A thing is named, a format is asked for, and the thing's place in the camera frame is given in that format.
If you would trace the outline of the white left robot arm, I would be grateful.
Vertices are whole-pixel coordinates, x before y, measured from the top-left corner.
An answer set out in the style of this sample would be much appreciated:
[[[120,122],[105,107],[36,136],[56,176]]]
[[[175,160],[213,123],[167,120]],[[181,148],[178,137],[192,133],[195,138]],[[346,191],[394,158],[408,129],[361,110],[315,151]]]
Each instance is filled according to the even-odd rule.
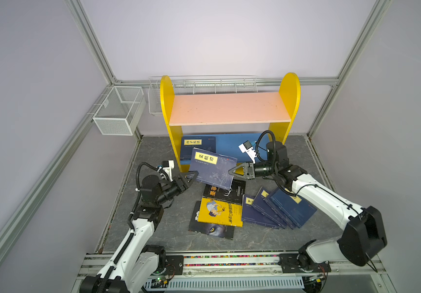
[[[132,211],[127,218],[129,230],[119,248],[95,276],[82,281],[81,293],[138,293],[154,272],[166,269],[163,246],[148,245],[166,207],[175,197],[188,190],[199,172],[189,171],[173,176],[173,167],[138,165],[136,191]]]

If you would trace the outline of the blue book Sunzi label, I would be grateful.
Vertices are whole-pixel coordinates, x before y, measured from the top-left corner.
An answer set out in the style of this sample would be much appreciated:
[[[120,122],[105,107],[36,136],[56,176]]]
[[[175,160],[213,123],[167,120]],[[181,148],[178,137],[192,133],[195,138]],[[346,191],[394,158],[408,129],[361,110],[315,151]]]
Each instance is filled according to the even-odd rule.
[[[190,161],[194,148],[216,152],[215,136],[183,136],[181,141],[181,161]]]

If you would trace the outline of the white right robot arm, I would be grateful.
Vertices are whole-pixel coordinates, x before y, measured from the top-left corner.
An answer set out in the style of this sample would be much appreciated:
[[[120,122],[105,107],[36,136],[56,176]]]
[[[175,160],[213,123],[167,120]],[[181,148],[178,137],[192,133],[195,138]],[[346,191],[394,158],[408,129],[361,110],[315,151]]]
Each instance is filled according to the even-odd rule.
[[[250,160],[239,166],[242,174],[232,168],[230,175],[245,180],[258,177],[273,180],[277,188],[266,196],[265,201],[277,207],[293,224],[301,224],[306,215],[319,210],[342,230],[340,237],[311,240],[304,244],[294,265],[310,272],[323,262],[349,261],[378,271],[373,258],[388,244],[378,209],[373,206],[364,208],[341,197],[304,168],[292,164],[286,146],[277,141],[270,130],[261,133],[254,144],[249,141],[240,144],[239,149]]]

